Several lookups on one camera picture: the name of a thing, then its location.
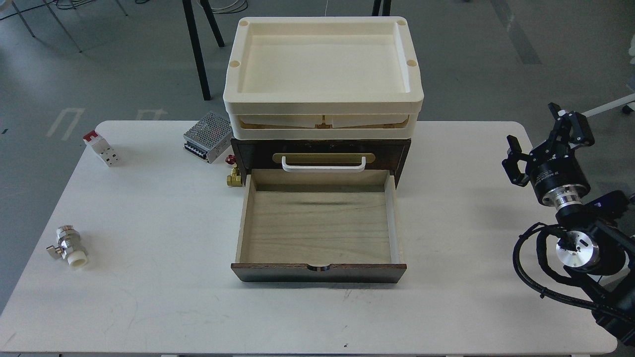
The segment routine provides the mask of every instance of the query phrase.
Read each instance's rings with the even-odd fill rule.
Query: dark wood panel
[[[406,264],[308,264],[233,263],[232,270],[242,281],[323,282],[323,283],[397,283]]]
[[[395,186],[406,162],[410,139],[387,140],[238,140],[232,139],[232,148],[241,177],[246,180],[252,169],[282,169],[272,160],[273,154],[301,153],[351,153],[371,152],[375,161],[366,165],[367,170],[390,170],[395,176]]]

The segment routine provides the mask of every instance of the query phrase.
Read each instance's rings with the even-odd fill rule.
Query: open drawer
[[[394,176],[252,170],[231,267],[243,281],[397,283]]]

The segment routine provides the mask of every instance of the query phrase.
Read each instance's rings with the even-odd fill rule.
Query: terminal block
[[[99,135],[95,130],[84,135],[84,142],[95,151],[102,161],[108,166],[114,166],[119,161],[119,156],[115,150],[108,144],[108,141]]]

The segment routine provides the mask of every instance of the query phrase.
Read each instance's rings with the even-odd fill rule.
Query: drawer handle
[[[357,166],[300,166],[288,165],[286,156],[282,157],[282,169],[286,172],[362,172],[366,168],[366,156],[361,157],[361,164]]]

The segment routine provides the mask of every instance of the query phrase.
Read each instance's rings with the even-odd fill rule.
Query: black cable
[[[527,273],[525,272],[525,270],[523,269],[520,263],[520,249],[523,246],[523,243],[527,241],[529,237],[542,231],[543,229],[545,229],[545,227],[558,227],[558,225],[554,224],[554,225],[548,226],[544,223],[538,222],[534,224],[533,226],[531,226],[527,231],[525,231],[525,233],[518,236],[518,241],[516,242],[516,245],[514,246],[514,253],[512,258],[512,261],[514,264],[514,270],[516,271],[516,274],[518,275],[518,277],[523,281],[523,283],[525,283],[528,287],[534,289],[535,291],[539,292],[541,298],[546,296],[550,299],[553,299],[558,302],[562,302],[567,305],[581,307],[583,309],[588,309],[591,311],[597,311],[599,313],[614,317],[620,321],[623,321],[625,323],[635,326],[635,320],[633,320],[630,316],[626,315],[622,311],[619,311],[617,309],[614,309],[604,304],[599,304],[597,302],[582,300],[576,297],[555,292],[553,290],[546,288],[545,286],[538,284],[536,281],[531,279],[529,275],[527,275]]]
[[[49,1],[49,2],[48,2],[48,4],[52,4],[52,3],[54,3],[55,1],[57,1],[57,0],[51,0],[51,1]],[[26,11],[29,11],[29,10],[33,10],[33,9],[37,9],[37,8],[41,8],[42,6],[44,6],[44,4],[42,4],[42,5],[37,5],[37,6],[33,6],[32,8],[28,8],[28,9],[20,10],[20,12],[21,12],[21,13],[25,13]],[[6,15],[5,17],[0,17],[0,21],[4,20],[5,18],[9,18],[9,17],[15,16],[15,15],[17,15],[17,14],[18,14],[18,13],[12,13],[12,14],[10,14],[10,15]]]
[[[547,237],[550,235],[562,237],[563,234],[566,236],[566,233],[559,227],[543,227],[540,233],[538,233],[538,237],[536,238],[536,256],[538,257],[538,265],[540,265],[540,268],[546,275],[556,282],[579,287],[580,285],[570,276],[560,275],[555,270],[551,269],[549,261],[547,260]]]

